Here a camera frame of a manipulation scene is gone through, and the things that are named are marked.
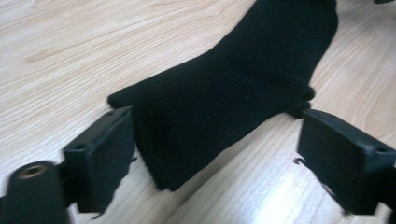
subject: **sock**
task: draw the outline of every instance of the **sock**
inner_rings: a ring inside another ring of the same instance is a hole
[[[334,0],[258,0],[211,50],[108,97],[131,105],[158,189],[176,190],[266,119],[309,107],[337,27]]]

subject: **wooden floor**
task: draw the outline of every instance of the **wooden floor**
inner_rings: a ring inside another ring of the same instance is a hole
[[[110,93],[186,62],[233,29],[253,0],[0,1],[0,190],[110,108]],[[396,148],[396,2],[339,1],[339,30],[311,81],[315,109]],[[106,213],[76,223],[383,223],[343,217],[292,163],[300,120],[279,115],[225,150],[176,192],[133,163]]]

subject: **ribbed knit fabric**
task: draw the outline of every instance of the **ribbed knit fabric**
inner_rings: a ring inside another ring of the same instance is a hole
[[[108,97],[133,106],[159,189],[176,190],[266,119],[309,107],[337,27],[335,1],[259,0],[213,49]]]

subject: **clamp jaw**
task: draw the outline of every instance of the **clamp jaw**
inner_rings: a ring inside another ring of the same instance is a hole
[[[63,150],[64,161],[36,161],[10,177],[0,223],[70,223],[67,207],[103,214],[134,155],[131,107],[104,114]]]
[[[298,153],[347,214],[396,209],[396,150],[334,115],[306,109]]]

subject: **black device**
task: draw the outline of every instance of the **black device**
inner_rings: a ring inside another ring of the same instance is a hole
[[[36,161],[16,170],[0,199],[0,223],[69,223],[67,207],[105,212],[134,161],[131,107],[104,114],[64,148],[64,161]]]
[[[347,214],[396,209],[396,150],[334,115],[307,109],[298,153]],[[394,212],[389,223],[396,223]]]

